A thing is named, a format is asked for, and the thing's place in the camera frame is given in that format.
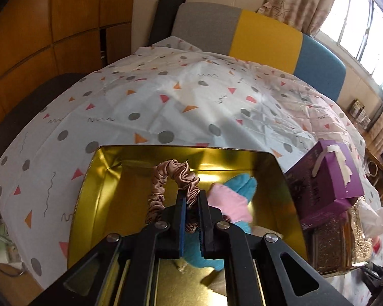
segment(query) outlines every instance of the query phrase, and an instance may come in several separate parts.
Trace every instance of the squiggly line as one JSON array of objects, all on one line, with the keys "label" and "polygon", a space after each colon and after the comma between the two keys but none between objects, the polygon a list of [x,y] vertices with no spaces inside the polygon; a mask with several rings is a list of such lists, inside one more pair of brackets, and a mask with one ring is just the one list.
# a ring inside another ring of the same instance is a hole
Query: squiggly line
[{"label": "squiggly line", "polygon": [[113,119],[112,117],[108,117],[108,118],[91,118],[91,117],[88,117],[88,120],[87,120],[87,123],[88,122],[95,122],[95,121],[107,121],[107,120],[110,120],[110,121],[114,121],[115,119]]},{"label": "squiggly line", "polygon": [[21,153],[21,151],[22,151],[23,148],[24,148],[24,144],[26,143],[27,133],[29,133],[29,132],[27,131],[26,134],[24,135],[24,140],[23,140],[23,144],[21,145],[20,153]]},{"label": "squiggly line", "polygon": [[48,209],[48,199],[50,198],[50,188],[53,187],[53,179],[54,179],[55,175],[56,175],[56,173],[55,173],[55,171],[54,171],[54,175],[53,175],[52,178],[51,178],[51,186],[50,186],[50,187],[48,188],[48,190],[47,190],[47,194],[48,194],[48,196],[47,196],[47,200],[45,201],[45,203],[46,203],[46,205],[47,205],[47,208],[45,208],[45,211],[44,211],[44,217],[45,217],[45,212],[47,212],[47,209]]},{"label": "squiggly line", "polygon": [[64,119],[64,117],[63,117],[63,118],[57,118],[57,119],[50,119],[50,120],[48,121],[47,124],[55,123],[55,122],[60,122],[60,121],[62,121],[63,119]]},{"label": "squiggly line", "polygon": [[62,216],[61,216],[61,222],[63,220],[65,220],[66,222],[68,222],[69,220],[71,220],[71,216],[74,216],[74,214],[68,214],[68,218],[66,217],[66,214],[65,213],[62,213]]}]

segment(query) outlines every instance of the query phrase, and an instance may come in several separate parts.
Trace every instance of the window frame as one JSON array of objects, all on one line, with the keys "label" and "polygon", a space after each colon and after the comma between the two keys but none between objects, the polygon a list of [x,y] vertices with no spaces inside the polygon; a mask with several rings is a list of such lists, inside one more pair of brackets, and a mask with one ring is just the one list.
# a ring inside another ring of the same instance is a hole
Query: window frame
[{"label": "window frame", "polygon": [[370,74],[361,64],[362,56],[367,45],[369,31],[373,21],[374,8],[378,7],[382,11],[382,13],[383,13],[383,8],[375,0],[369,0],[370,9],[369,9],[368,24],[367,24],[366,32],[363,37],[362,43],[358,50],[357,56],[355,58],[340,44],[343,37],[343,33],[345,31],[346,21],[349,15],[350,3],[351,3],[351,0],[349,0],[348,2],[348,9],[346,11],[346,16],[342,25],[341,32],[339,34],[338,41],[336,42],[335,40],[333,40],[331,37],[325,34],[322,30],[320,30],[317,33],[314,39],[316,39],[318,42],[323,44],[326,48],[328,48],[330,51],[336,54],[340,59],[344,60],[344,62],[346,62],[346,64],[348,64],[348,66],[351,67],[363,79],[363,81],[367,83],[369,87],[383,100],[383,89],[381,88],[381,85],[377,84],[376,81],[373,79],[373,73],[376,67],[373,69],[372,73]]}]

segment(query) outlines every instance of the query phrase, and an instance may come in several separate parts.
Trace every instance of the pink satin scrunchie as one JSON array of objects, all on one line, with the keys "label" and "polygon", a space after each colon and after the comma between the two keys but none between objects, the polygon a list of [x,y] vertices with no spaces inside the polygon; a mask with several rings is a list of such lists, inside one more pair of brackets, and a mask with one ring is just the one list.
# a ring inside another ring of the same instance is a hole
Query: pink satin scrunchie
[{"label": "pink satin scrunchie", "polygon": [[[164,210],[164,185],[167,177],[172,178],[180,189],[186,190],[186,203],[191,208],[197,200],[200,189],[197,187],[200,179],[194,172],[190,172],[188,162],[179,163],[177,160],[169,160],[153,167],[152,192],[149,196],[149,210],[146,223],[158,221]],[[196,222],[187,222],[186,231],[194,232],[197,228]]]}]

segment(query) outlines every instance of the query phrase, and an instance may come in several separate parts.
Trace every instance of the orange triangle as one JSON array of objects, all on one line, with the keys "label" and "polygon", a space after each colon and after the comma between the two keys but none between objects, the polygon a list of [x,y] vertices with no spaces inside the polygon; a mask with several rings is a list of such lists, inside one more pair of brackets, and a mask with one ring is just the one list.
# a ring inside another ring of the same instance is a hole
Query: orange triangle
[{"label": "orange triangle", "polygon": [[149,140],[143,138],[141,135],[138,135],[137,133],[135,133],[135,144],[145,143],[148,141]]},{"label": "orange triangle", "polygon": [[29,226],[29,228],[31,229],[31,216],[33,215],[33,210],[30,210],[29,214],[27,215],[26,219],[24,220],[24,222],[27,224],[27,226]]},{"label": "orange triangle", "polygon": [[15,189],[13,195],[19,195],[20,193],[21,193],[21,190],[20,190],[20,185],[19,185],[19,186],[17,186],[17,188]]},{"label": "orange triangle", "polygon": [[61,248],[62,254],[68,258],[68,243],[64,241],[59,241],[59,246]]},{"label": "orange triangle", "polygon": [[272,150],[272,152],[274,153],[274,155],[275,155],[275,157],[278,159],[279,157],[281,157],[282,156],[282,154],[281,153],[278,153],[276,150],[273,150],[273,149],[271,149]]},{"label": "orange triangle", "polygon": [[77,168],[75,170],[74,175],[72,176],[71,180],[74,180],[75,178],[78,178],[80,176],[84,176],[84,174],[82,173],[82,171],[79,168]]},{"label": "orange triangle", "polygon": [[198,107],[197,107],[197,106],[187,106],[187,107],[184,109],[184,111],[182,111],[182,112],[188,112],[189,110],[196,109],[196,108],[198,108]]}]

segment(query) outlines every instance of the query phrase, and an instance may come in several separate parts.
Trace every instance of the gray dot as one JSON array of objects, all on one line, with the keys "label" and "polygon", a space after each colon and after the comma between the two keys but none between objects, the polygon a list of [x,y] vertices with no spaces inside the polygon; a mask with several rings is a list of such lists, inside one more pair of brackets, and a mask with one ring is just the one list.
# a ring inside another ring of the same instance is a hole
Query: gray dot
[{"label": "gray dot", "polygon": [[251,116],[251,113],[250,113],[247,109],[242,108],[240,111],[241,111],[245,116],[248,116],[248,117]]},{"label": "gray dot", "polygon": [[98,142],[90,142],[86,147],[85,147],[85,152],[90,154],[96,151],[96,149],[99,147]]},{"label": "gray dot", "polygon": [[292,146],[291,145],[284,143],[284,148],[287,152],[292,153]]},{"label": "gray dot", "polygon": [[220,136],[221,136],[221,130],[219,129],[219,127],[217,127],[217,126],[214,125],[214,124],[210,124],[210,125],[209,125],[209,131],[210,131],[213,135],[215,135],[215,136],[217,136],[217,137],[220,137]]},{"label": "gray dot", "polygon": [[31,266],[33,267],[35,273],[38,276],[41,276],[42,272],[41,272],[41,263],[40,263],[40,261],[38,261],[36,258],[32,258],[31,259]]},{"label": "gray dot", "polygon": [[136,119],[138,119],[140,117],[140,114],[138,112],[133,112],[132,114],[130,114],[128,116],[128,119],[130,121],[135,121]]},{"label": "gray dot", "polygon": [[30,160],[25,160],[23,164],[23,171],[26,171],[30,168]]},{"label": "gray dot", "polygon": [[171,143],[174,139],[174,134],[172,131],[162,131],[158,134],[158,141],[162,144]]},{"label": "gray dot", "polygon": [[64,130],[64,131],[61,131],[57,137],[57,139],[59,141],[62,141],[64,140],[66,137],[68,136],[68,131],[67,130]]}]

